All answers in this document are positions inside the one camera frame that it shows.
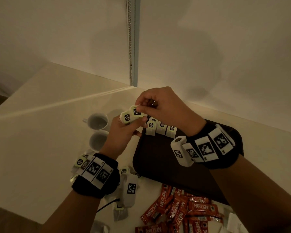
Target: brown serving tray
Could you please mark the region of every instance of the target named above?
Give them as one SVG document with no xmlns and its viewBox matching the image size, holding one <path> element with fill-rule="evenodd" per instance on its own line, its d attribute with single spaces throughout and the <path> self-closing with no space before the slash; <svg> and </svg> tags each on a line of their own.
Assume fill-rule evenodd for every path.
<svg viewBox="0 0 291 233">
<path fill-rule="evenodd" d="M 207 121 L 219 124 L 233 138 L 236 149 L 244 156 L 242 138 L 237 130 Z M 177 129 L 176 137 L 184 135 L 180 129 Z M 172 138 L 157 133 L 155 136 L 148 136 L 144 128 L 132 161 L 135 171 L 140 176 L 184 189 L 194 195 L 229 204 L 207 168 L 197 163 L 191 167 L 183 167 L 178 163 L 170 147 L 171 141 Z"/>
</svg>

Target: pile of coffee sachets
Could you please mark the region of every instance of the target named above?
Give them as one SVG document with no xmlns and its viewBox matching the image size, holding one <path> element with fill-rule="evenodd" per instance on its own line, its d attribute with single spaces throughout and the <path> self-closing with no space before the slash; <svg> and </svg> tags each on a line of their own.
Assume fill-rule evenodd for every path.
<svg viewBox="0 0 291 233">
<path fill-rule="evenodd" d="M 208 233 L 208 221 L 223 223 L 222 217 L 210 199 L 163 184 L 159 198 L 140 217 L 146 226 L 135 233 L 177 233 L 181 223 L 184 233 Z"/>
</svg>

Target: white mug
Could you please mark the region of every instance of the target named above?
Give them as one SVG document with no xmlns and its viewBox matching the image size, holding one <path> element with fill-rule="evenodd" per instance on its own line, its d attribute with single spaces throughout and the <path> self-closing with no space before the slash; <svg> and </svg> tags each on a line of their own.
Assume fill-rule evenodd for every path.
<svg viewBox="0 0 291 233">
<path fill-rule="evenodd" d="M 90 138 L 89 138 L 89 147 L 95 151 L 99 152 L 101 148 L 104 146 L 109 132 L 105 130 L 100 130 L 95 132 Z"/>
<path fill-rule="evenodd" d="M 104 113 L 94 113 L 82 121 L 94 131 L 106 130 L 109 124 L 108 116 L 106 116 Z"/>
</svg>

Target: wristband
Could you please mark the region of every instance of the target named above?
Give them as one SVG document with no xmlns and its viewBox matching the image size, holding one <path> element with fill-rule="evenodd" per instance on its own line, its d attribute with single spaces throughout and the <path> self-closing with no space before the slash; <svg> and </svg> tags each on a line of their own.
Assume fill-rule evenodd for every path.
<svg viewBox="0 0 291 233">
<path fill-rule="evenodd" d="M 234 140 L 218 124 L 207 122 L 198 134 L 187 137 L 187 141 L 182 147 L 194 162 L 208 169 L 228 168 L 239 156 Z"/>
<path fill-rule="evenodd" d="M 118 162 L 103 154 L 89 155 L 77 171 L 72 185 L 75 192 L 85 196 L 103 198 L 113 193 L 120 182 Z"/>
</svg>

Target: person's right hand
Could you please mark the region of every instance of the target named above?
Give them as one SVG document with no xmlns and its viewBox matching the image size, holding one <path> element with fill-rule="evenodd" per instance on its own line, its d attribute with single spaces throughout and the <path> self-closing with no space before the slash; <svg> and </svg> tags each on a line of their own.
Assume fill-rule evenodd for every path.
<svg viewBox="0 0 291 233">
<path fill-rule="evenodd" d="M 149 102 L 155 100 L 158 106 L 150 107 Z M 199 133 L 206 121 L 194 113 L 170 87 L 152 88 L 140 94 L 135 105 L 137 111 L 148 114 L 162 123 L 175 126 L 187 136 Z"/>
</svg>

